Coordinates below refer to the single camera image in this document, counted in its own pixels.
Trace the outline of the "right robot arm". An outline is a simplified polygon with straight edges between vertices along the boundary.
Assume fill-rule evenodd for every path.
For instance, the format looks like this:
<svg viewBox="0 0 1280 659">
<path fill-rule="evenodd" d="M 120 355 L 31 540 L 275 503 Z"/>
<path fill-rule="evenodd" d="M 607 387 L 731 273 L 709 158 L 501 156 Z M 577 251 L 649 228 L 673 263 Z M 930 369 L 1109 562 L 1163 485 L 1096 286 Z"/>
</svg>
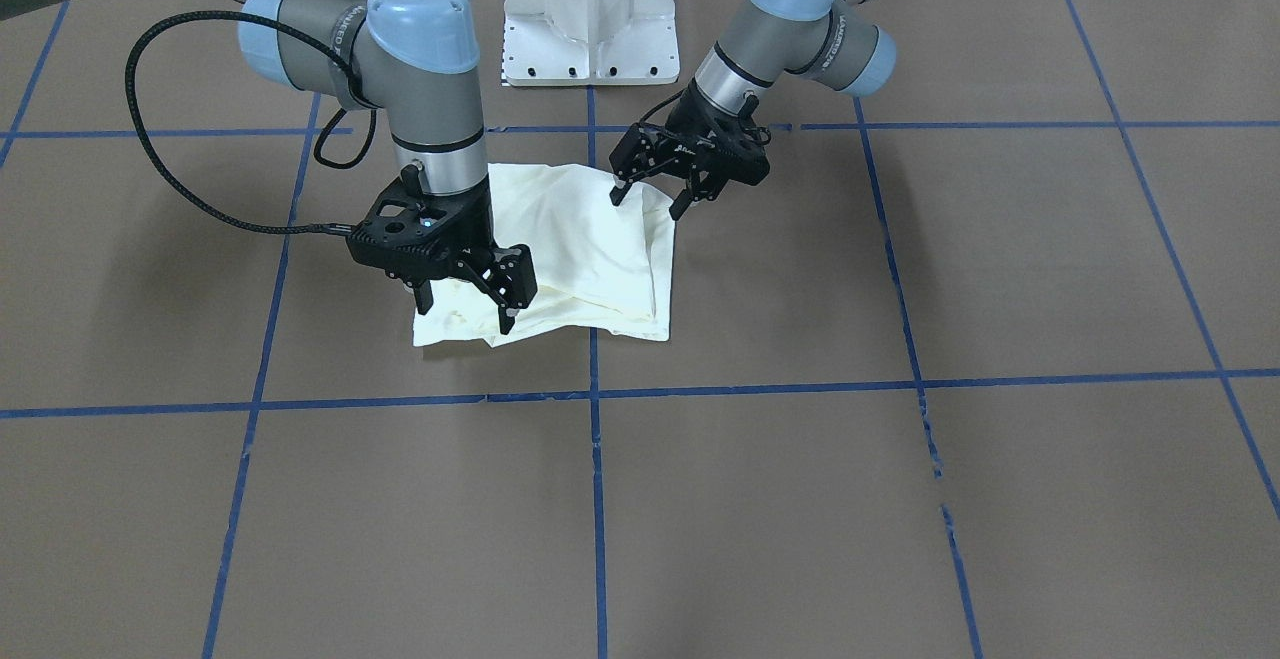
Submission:
<svg viewBox="0 0 1280 659">
<path fill-rule="evenodd" d="M 3 17 L 67 0 L 3 0 Z M 269 235 L 324 234 L 346 241 L 352 258 L 402 282 L 416 311 L 433 307 L 433 282 L 467 282 L 493 299 L 508 334 L 538 285 L 525 244 L 498 244 L 477 82 L 479 49 L 470 0 L 236 0 L 165 18 L 136 41 L 125 61 L 125 102 L 143 152 L 164 180 L 215 220 Z M 148 44 L 177 26 L 237 26 L 242 56 L 256 74 L 316 91 L 342 113 L 384 113 L 398 173 L 357 223 L 259 225 L 214 209 L 183 186 L 154 147 L 140 111 L 137 68 Z"/>
</svg>

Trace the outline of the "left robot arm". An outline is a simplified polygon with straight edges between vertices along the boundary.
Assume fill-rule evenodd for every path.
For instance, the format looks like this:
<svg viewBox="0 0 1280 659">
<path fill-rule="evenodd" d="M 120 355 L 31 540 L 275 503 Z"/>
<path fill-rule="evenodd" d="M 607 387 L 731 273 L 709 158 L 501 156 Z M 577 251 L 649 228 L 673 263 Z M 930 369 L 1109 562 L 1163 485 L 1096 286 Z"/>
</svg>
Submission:
<svg viewBox="0 0 1280 659">
<path fill-rule="evenodd" d="M 895 241 L 1206 243 L 1277 232 L 1277 0 L 873 0 L 883 90 L 778 81 L 772 171 L 690 209 L 682 241 L 865 230 Z"/>
</svg>

